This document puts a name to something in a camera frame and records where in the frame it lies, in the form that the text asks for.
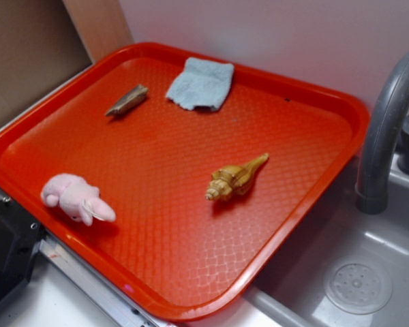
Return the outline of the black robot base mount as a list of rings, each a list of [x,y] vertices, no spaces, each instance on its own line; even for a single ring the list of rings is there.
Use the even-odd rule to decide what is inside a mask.
[[[43,233],[19,203],[7,196],[0,200],[0,308],[29,284]]]

